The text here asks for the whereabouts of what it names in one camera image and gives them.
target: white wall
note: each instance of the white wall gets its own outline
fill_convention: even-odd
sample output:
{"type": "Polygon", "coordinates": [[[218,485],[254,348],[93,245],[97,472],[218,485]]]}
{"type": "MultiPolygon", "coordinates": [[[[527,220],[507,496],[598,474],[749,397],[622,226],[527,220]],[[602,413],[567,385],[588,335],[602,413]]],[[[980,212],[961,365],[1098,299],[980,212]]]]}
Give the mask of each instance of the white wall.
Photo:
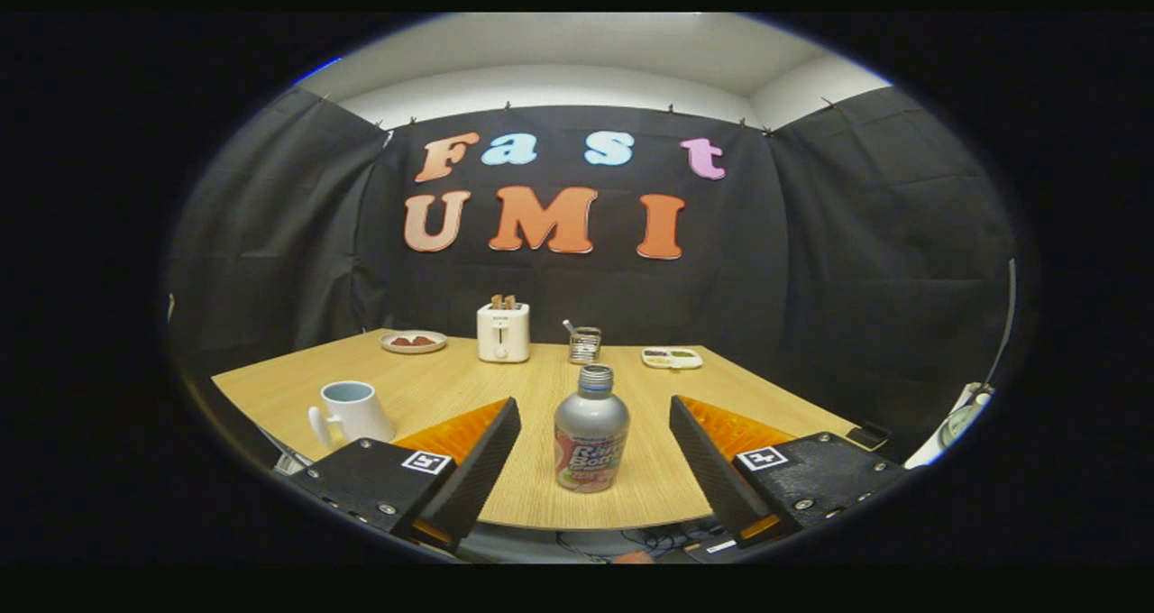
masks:
{"type": "Polygon", "coordinates": [[[848,99],[861,92],[892,85],[840,55],[822,55],[772,80],[754,92],[751,104],[762,125],[778,129],[829,106],[822,99],[848,99]]]}
{"type": "Polygon", "coordinates": [[[343,100],[381,128],[512,106],[624,106],[754,122],[749,99],[687,80],[586,66],[508,66],[450,72],[343,100]]]}
{"type": "Polygon", "coordinates": [[[780,128],[861,92],[890,85],[886,80],[837,55],[822,55],[772,80],[752,98],[700,83],[646,72],[586,66],[507,66],[398,83],[343,100],[347,111],[390,129],[410,118],[448,115],[517,106],[624,106],[666,111],[780,128]]]}

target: orange letter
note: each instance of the orange letter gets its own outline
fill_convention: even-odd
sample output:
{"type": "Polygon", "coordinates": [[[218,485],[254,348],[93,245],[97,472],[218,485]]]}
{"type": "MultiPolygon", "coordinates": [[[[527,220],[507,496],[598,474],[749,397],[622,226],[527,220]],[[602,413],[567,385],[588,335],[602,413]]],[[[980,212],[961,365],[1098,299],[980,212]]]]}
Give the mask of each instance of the orange letter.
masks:
{"type": "Polygon", "coordinates": [[[444,201],[444,225],[436,237],[429,237],[426,230],[433,197],[424,194],[405,201],[405,244],[420,253],[435,253],[448,248],[457,239],[457,232],[460,230],[460,210],[470,196],[469,192],[450,192],[441,197],[444,201]]]}
{"type": "Polygon", "coordinates": [[[425,157],[425,170],[421,170],[421,173],[417,174],[417,182],[436,180],[452,173],[452,170],[445,163],[457,164],[465,157],[465,145],[477,144],[479,141],[481,141],[480,135],[466,133],[465,135],[455,135],[444,140],[437,140],[436,142],[429,142],[425,145],[425,150],[428,151],[428,155],[425,157]]]}
{"type": "Polygon", "coordinates": [[[537,249],[545,242],[553,227],[557,233],[549,240],[549,249],[554,253],[589,253],[593,249],[592,240],[586,237],[589,227],[589,205],[597,199],[597,192],[587,187],[569,187],[561,190],[548,210],[541,209],[537,194],[529,187],[502,187],[497,189],[501,208],[501,225],[497,236],[489,240],[494,251],[516,251],[520,248],[517,237],[517,225],[529,240],[529,247],[537,249]]]}
{"type": "Polygon", "coordinates": [[[677,212],[685,202],[676,196],[646,194],[642,203],[645,205],[645,240],[637,247],[637,254],[651,260],[676,260],[681,256],[677,212]]]}

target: toaster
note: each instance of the toaster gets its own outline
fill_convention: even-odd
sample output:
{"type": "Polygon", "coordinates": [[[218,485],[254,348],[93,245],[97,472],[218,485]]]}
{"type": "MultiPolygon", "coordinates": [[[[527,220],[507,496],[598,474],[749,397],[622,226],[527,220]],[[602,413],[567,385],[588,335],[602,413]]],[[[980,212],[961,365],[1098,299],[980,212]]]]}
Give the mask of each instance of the toaster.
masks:
{"type": "Polygon", "coordinates": [[[524,362],[529,359],[529,305],[485,305],[477,309],[477,353],[484,361],[524,362]]]}

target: aluminum bottle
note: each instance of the aluminum bottle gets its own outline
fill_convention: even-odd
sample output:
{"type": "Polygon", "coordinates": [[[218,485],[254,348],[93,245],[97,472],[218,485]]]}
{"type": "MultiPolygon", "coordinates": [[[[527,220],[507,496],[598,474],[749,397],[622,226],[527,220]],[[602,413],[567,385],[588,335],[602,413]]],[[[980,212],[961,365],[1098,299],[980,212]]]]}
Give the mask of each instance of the aluminum bottle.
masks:
{"type": "Polygon", "coordinates": [[[554,417],[554,472],[557,484],[577,493],[613,485],[629,433],[629,409],[613,394],[613,369],[580,368],[577,391],[554,417]]]}

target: wooden table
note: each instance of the wooden table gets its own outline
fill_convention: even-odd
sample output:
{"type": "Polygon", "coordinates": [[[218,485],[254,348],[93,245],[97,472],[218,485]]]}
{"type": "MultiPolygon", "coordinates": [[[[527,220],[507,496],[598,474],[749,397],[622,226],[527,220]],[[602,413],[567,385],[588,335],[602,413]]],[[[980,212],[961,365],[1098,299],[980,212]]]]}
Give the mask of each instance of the wooden table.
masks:
{"type": "MultiPolygon", "coordinates": [[[[449,417],[517,399],[522,432],[479,521],[548,530],[635,529],[709,516],[711,509],[669,432],[669,398],[684,395],[769,424],[792,435],[854,425],[778,388],[702,346],[697,369],[645,366],[640,346],[606,346],[599,362],[614,371],[614,391],[631,424],[616,481],[594,494],[575,494],[553,478],[553,412],[577,386],[580,366],[568,346],[533,344],[523,364],[477,358],[477,341],[449,338],[427,354],[383,350],[388,330],[302,350],[213,376],[220,390],[257,426],[306,458],[329,453],[313,434],[307,411],[321,404],[327,383],[354,380],[377,390],[397,439],[449,417]]],[[[345,443],[336,427],[335,442],[345,443]]]]}

